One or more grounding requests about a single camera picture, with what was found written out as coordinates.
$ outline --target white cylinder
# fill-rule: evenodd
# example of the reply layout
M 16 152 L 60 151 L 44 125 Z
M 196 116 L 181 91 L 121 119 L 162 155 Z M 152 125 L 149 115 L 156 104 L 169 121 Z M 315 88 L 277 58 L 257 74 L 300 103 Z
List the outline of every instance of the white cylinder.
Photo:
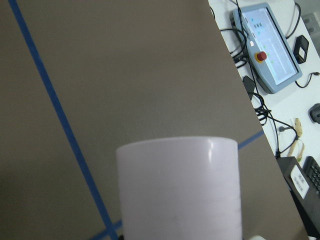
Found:
M 125 240 L 241 240 L 237 142 L 141 141 L 116 150 Z

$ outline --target blue tape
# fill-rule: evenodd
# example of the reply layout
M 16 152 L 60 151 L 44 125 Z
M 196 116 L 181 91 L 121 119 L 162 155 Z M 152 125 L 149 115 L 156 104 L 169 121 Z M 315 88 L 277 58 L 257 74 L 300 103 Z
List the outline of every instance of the blue tape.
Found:
M 73 154 L 74 154 L 74 156 L 78 162 L 78 165 L 81 169 L 81 172 L 85 178 L 86 184 L 89 187 L 89 190 L 90 190 L 91 195 L 94 199 L 96 207 L 98 208 L 98 211 L 102 217 L 103 223 L 104 223 L 106 229 L 108 230 L 108 234 L 112 240 L 118 240 L 117 233 L 116 233 L 114 226 L 111 222 L 111 219 L 109 217 L 107 209 L 103 203 L 103 200 L 100 196 L 98 188 L 97 188 L 95 181 L 90 173 L 88 165 L 87 165 L 85 158 L 80 150 L 80 147 L 79 147 L 78 142 L 75 138 L 75 135 L 74 135 L 74 133 L 71 129 L 71 126 L 68 122 L 68 119 L 64 113 L 64 110 L 60 104 L 60 101 L 58 99 L 56 91 L 55 91 L 55 89 L 49 79 L 46 68 L 40 58 L 40 55 L 39 55 L 38 50 L 36 48 L 36 45 L 31 37 L 31 34 L 30 34 L 28 27 L 27 27 L 27 24 L 24 20 L 24 17 L 22 16 L 22 13 L 21 13 L 19 6 L 17 4 L 17 1 L 16 0 L 8 0 L 8 1 L 11 6 L 12 12 L 15 16 L 15 19 L 20 27 L 20 30 L 23 34 L 24 40 L 25 40 L 25 42 L 29 48 L 29 51 L 32 55 L 33 61 L 34 61 L 35 65 L 38 69 L 38 72 L 41 76 L 41 79 L 42 79 L 43 84 L 46 88 L 46 91 L 51 99 L 51 102 L 52 102 L 53 107 L 56 111 L 56 114 L 60 120 L 62 127 L 63 127 L 64 133 L 65 133 L 65 135 L 69 141 L 69 144 L 72 148 Z
M 244 148 L 245 146 L 247 146 L 248 144 L 252 143 L 254 140 L 256 140 L 257 138 L 261 137 L 264 133 L 263 130 L 257 132 L 255 135 L 249 137 L 248 139 L 244 140 L 243 142 L 238 144 L 238 150 Z
M 118 230 L 122 227 L 122 221 L 119 220 L 117 223 L 113 225 L 114 229 Z M 93 238 L 90 238 L 90 240 L 102 240 L 106 238 L 109 235 L 108 230 L 103 230 L 102 232 L 99 232 L 97 235 L 95 235 Z

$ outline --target label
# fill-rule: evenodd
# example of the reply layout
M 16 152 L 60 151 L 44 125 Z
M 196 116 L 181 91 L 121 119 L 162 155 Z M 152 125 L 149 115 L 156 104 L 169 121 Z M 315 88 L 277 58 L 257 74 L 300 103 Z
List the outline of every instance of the label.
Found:
M 300 47 L 300 49 L 299 49 L 299 55 L 300 55 L 303 59 L 305 59 L 305 54 L 306 54 L 306 52 L 302 49 L 302 47 Z
M 300 169 L 298 168 L 297 165 L 294 165 L 291 171 L 290 177 L 293 181 L 293 184 L 296 190 L 301 195 L 302 199 L 305 199 L 306 194 L 309 190 L 309 185 L 306 179 L 304 178 L 304 176 L 302 175 L 302 173 L 300 172 Z

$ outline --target emergency stop button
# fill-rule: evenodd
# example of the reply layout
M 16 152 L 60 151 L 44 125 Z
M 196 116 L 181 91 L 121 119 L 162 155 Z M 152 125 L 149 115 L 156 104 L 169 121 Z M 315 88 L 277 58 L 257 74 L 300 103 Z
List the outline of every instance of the emergency stop button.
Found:
M 258 63 L 262 63 L 264 60 L 267 59 L 267 54 L 264 52 L 264 51 L 261 51 L 259 53 L 256 53 L 255 55 L 255 60 L 258 62 Z

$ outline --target power adapter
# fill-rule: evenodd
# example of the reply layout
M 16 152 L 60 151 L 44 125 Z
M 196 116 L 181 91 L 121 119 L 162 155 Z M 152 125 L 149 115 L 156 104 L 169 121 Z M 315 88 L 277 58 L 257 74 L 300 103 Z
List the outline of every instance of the power adapter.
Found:
M 298 64 L 302 64 L 307 60 L 308 47 L 309 42 L 305 38 L 305 36 L 300 35 L 296 38 L 293 49 L 293 55 Z

